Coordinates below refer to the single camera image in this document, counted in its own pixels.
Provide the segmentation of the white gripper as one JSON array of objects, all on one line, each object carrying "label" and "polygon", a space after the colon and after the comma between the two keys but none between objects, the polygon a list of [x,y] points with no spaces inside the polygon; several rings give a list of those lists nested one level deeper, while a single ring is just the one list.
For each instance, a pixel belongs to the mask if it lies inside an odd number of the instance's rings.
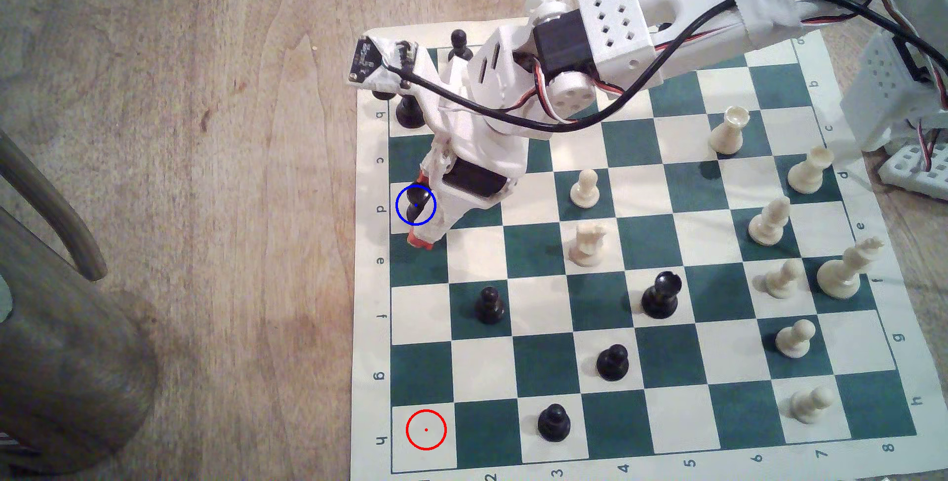
[{"label": "white gripper", "polygon": [[433,216],[409,230],[407,242],[432,249],[468,210],[490,209],[525,175],[528,140],[494,130],[485,117],[444,98],[426,98],[433,141],[418,183],[433,194]]}]

